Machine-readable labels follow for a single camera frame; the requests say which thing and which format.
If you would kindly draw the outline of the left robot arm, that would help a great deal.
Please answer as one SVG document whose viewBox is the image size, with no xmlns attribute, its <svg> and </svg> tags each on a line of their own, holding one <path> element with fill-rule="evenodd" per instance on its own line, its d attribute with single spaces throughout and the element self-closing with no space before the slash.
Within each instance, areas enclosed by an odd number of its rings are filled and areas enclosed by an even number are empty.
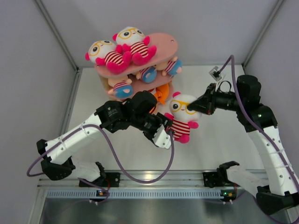
<svg viewBox="0 0 299 224">
<path fill-rule="evenodd" d="M 107 101 L 71 131 L 54 140 L 39 140 L 37 148 L 43 157 L 43 173 L 53 181 L 73 176 L 101 186 L 106 180 L 106 173 L 99 162 L 82 162 L 72 156 L 92 141 L 100 133 L 114 133 L 132 126 L 142 131 L 144 136 L 155 146 L 168 149 L 170 136 L 166 129 L 168 120 L 162 114 L 156 115 L 151 110 L 157 100 L 148 91 L 140 91 L 124 101 Z"/>
</svg>

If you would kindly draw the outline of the aluminium left frame rail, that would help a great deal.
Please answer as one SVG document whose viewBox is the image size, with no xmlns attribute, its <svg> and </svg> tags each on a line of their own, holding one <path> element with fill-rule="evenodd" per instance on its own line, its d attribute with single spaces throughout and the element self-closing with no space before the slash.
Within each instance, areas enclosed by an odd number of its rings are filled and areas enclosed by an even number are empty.
<svg viewBox="0 0 299 224">
<path fill-rule="evenodd" d="M 59 137 L 63 136 L 68 131 L 69 123 L 70 123 L 70 119 L 71 119 L 71 115 L 72 115 L 72 111 L 73 111 L 73 107 L 74 107 L 74 103 L 78 91 L 78 86 L 82 75 L 82 70 L 83 69 L 79 68 L 75 72 L 71 90 L 67 99 L 66 109 L 64 112 L 62 123 L 59 128 Z"/>
</svg>

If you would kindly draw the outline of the white pink doll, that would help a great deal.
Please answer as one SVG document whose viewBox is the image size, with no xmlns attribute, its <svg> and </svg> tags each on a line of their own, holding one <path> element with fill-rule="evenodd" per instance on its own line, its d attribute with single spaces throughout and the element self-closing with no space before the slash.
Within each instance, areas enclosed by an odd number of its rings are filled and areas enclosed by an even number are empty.
<svg viewBox="0 0 299 224">
<path fill-rule="evenodd" d="M 124 72 L 131 63 L 132 54 L 122 52 L 120 45 L 115 45 L 110 40 L 94 42 L 85 54 L 85 59 L 98 66 L 105 66 L 111 73 Z"/>
<path fill-rule="evenodd" d="M 169 104 L 170 113 L 164 115 L 172 121 L 170 127 L 173 132 L 173 138 L 182 144 L 190 141 L 190 132 L 199 127 L 201 114 L 197 111 L 188 109 L 188 105 L 197 98 L 192 95 L 183 94 L 179 91 L 174 92 Z"/>
<path fill-rule="evenodd" d="M 138 66 L 148 63 L 157 52 L 156 45 L 150 46 L 150 37 L 136 27 L 125 27 L 113 35 L 113 40 L 124 53 L 131 53 L 132 62 Z"/>
</svg>

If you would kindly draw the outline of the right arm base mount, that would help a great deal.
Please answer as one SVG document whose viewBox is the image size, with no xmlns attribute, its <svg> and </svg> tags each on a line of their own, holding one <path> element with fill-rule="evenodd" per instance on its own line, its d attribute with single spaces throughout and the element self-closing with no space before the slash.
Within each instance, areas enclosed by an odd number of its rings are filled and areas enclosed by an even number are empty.
<svg viewBox="0 0 299 224">
<path fill-rule="evenodd" d="M 203 181 L 205 187 L 233 187 L 234 184 L 230 182 L 221 172 L 203 172 Z"/>
</svg>

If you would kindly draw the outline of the pink three-tier toy shelf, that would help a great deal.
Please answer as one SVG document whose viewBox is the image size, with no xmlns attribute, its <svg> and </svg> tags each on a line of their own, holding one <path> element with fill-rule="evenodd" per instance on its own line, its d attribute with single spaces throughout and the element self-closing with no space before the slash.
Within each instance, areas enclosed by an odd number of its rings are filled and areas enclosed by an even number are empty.
<svg viewBox="0 0 299 224">
<path fill-rule="evenodd" d="M 105 66 L 94 65 L 96 72 L 98 73 L 100 80 L 102 82 L 103 88 L 110 99 L 119 99 L 116 95 L 108 93 L 112 87 L 108 85 L 108 79 L 118 79 L 128 76 L 132 80 L 131 86 L 133 88 L 133 94 L 138 91 L 151 90 L 153 88 L 159 87 L 163 84 L 167 84 L 172 80 L 171 75 L 162 75 L 162 71 L 157 72 L 155 80 L 151 83 L 145 83 L 142 80 L 138 80 L 134 77 L 133 73 L 138 72 L 141 69 L 148 68 L 158 63 L 165 63 L 176 55 L 178 50 L 178 42 L 175 38 L 169 34 L 165 33 L 153 33 L 149 35 L 150 44 L 157 46 L 157 52 L 153 58 L 145 65 L 135 65 L 131 63 L 126 70 L 120 74 L 111 73 Z"/>
</svg>

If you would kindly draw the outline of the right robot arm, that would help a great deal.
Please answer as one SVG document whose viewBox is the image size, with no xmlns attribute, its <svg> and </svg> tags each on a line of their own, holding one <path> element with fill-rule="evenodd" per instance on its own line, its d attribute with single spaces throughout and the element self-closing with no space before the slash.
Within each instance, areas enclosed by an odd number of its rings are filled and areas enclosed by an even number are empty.
<svg viewBox="0 0 299 224">
<path fill-rule="evenodd" d="M 205 93 L 194 97 L 175 92 L 166 117 L 172 121 L 174 139 L 190 140 L 190 131 L 198 128 L 201 114 L 212 115 L 216 109 L 233 111 L 253 141 L 268 179 L 257 178 L 230 161 L 217 168 L 216 177 L 206 185 L 235 184 L 249 192 L 266 215 L 287 210 L 299 204 L 299 179 L 294 173 L 280 141 L 278 123 L 271 108 L 260 102 L 261 84 L 251 75 L 241 75 L 233 82 L 233 91 L 223 92 L 218 84 L 209 84 Z"/>
</svg>

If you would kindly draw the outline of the orange shrimp plush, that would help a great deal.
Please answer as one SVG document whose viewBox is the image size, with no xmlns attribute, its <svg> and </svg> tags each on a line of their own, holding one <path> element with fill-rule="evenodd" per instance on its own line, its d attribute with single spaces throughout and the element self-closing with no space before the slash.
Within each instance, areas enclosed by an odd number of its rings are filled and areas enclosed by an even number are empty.
<svg viewBox="0 0 299 224">
<path fill-rule="evenodd" d="M 157 110 L 158 104 L 162 104 L 162 105 L 166 104 L 166 100 L 169 96 L 169 84 L 166 83 L 164 85 L 150 89 L 150 90 L 148 90 L 148 92 L 150 92 L 152 95 L 154 95 L 154 97 L 157 100 L 156 106 L 154 106 L 152 108 L 152 110 L 150 111 L 150 113 L 154 113 Z"/>
</svg>

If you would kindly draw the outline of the aluminium front frame rail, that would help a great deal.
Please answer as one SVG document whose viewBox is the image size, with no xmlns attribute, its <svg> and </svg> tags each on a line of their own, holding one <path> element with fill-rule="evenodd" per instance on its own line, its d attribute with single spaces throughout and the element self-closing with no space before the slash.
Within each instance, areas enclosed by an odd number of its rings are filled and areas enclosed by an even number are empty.
<svg viewBox="0 0 299 224">
<path fill-rule="evenodd" d="M 204 187 L 203 172 L 213 172 L 215 170 L 171 170 L 161 180 L 142 184 L 130 180 L 120 170 L 108 170 L 108 172 L 119 172 L 119 188 L 202 188 Z M 38 178 L 38 187 L 40 188 L 78 188 L 79 179 L 67 177 L 62 180 L 52 181 L 46 176 Z"/>
</svg>

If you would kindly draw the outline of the white pink doll back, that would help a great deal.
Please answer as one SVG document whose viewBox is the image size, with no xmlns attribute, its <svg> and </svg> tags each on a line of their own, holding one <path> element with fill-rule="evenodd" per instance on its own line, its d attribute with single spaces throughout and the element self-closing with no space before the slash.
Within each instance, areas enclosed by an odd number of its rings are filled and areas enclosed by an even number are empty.
<svg viewBox="0 0 299 224">
<path fill-rule="evenodd" d="M 188 109 L 188 105 L 197 98 L 192 95 L 183 94 L 179 91 L 174 92 L 169 104 L 170 113 L 164 115 L 172 121 L 170 127 L 173 132 L 173 138 L 182 144 L 190 141 L 190 132 L 199 127 L 201 114 L 197 111 Z"/>
</svg>

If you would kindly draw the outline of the boy doll on middle shelf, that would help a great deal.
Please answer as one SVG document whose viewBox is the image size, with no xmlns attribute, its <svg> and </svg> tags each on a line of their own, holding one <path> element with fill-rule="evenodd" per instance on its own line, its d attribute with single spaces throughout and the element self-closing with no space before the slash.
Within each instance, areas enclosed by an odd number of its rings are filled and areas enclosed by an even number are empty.
<svg viewBox="0 0 299 224">
<path fill-rule="evenodd" d="M 109 78 L 108 85 L 111 87 L 108 94 L 119 99 L 128 98 L 133 94 L 132 80 L 128 77 Z"/>
</svg>

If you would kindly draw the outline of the boy doll black hair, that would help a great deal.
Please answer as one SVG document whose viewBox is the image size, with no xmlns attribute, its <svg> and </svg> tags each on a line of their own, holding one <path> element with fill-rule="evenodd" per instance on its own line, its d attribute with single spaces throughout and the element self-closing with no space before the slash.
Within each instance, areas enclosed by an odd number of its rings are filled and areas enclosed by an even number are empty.
<svg viewBox="0 0 299 224">
<path fill-rule="evenodd" d="M 167 62 L 156 64 L 154 67 L 156 70 L 161 71 L 163 77 L 167 74 L 175 76 L 176 74 L 182 72 L 183 64 L 178 57 L 175 56 Z"/>
</svg>

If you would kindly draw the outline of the aluminium frame rail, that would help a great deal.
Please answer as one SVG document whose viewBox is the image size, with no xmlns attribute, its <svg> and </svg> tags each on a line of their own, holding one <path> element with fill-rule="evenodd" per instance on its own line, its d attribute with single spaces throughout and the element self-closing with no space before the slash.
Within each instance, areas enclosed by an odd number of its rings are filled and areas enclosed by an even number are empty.
<svg viewBox="0 0 299 224">
<path fill-rule="evenodd" d="M 75 72 L 71 90 L 67 99 L 66 109 L 64 112 L 62 123 L 59 128 L 59 137 L 63 136 L 68 131 L 69 123 L 70 123 L 70 119 L 71 119 L 71 115 L 72 115 L 72 111 L 73 111 L 73 107 L 74 107 L 74 103 L 78 91 L 78 86 L 82 75 L 82 70 L 83 69 L 79 68 Z"/>
<path fill-rule="evenodd" d="M 142 184 L 130 180 L 120 170 L 108 170 L 108 172 L 119 172 L 119 188 L 202 188 L 204 187 L 203 172 L 213 172 L 215 170 L 171 170 L 161 180 Z M 38 178 L 38 187 L 40 188 L 78 188 L 79 179 L 67 177 L 62 180 L 52 181 L 46 176 Z"/>
</svg>

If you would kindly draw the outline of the white pink doll on shelf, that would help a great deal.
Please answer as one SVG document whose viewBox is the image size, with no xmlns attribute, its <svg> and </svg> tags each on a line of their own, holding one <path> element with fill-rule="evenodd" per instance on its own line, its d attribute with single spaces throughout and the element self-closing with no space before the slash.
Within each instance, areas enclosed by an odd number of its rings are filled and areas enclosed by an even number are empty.
<svg viewBox="0 0 299 224">
<path fill-rule="evenodd" d="M 94 42 L 85 54 L 85 59 L 98 66 L 105 66 L 111 73 L 124 72 L 131 63 L 132 54 L 122 52 L 120 45 L 115 45 L 110 40 Z"/>
</svg>

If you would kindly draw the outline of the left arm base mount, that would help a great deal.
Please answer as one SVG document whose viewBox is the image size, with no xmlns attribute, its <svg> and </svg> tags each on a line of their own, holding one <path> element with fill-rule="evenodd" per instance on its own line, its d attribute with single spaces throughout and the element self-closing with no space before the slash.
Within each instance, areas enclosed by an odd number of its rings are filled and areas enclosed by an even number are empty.
<svg viewBox="0 0 299 224">
<path fill-rule="evenodd" d="M 113 187 L 118 188 L 120 183 L 120 173 L 119 172 L 104 172 L 89 175 L 85 178 L 86 181 L 90 181 L 93 185 L 99 187 Z"/>
</svg>

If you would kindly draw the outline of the boy doll striped shirt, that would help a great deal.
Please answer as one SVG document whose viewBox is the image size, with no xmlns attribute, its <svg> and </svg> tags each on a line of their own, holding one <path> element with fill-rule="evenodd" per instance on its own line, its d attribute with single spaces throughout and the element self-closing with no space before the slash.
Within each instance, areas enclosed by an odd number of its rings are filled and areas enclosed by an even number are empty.
<svg viewBox="0 0 299 224">
<path fill-rule="evenodd" d="M 151 83 L 157 77 L 157 70 L 153 66 L 150 66 L 136 72 L 135 77 L 145 83 Z"/>
</svg>

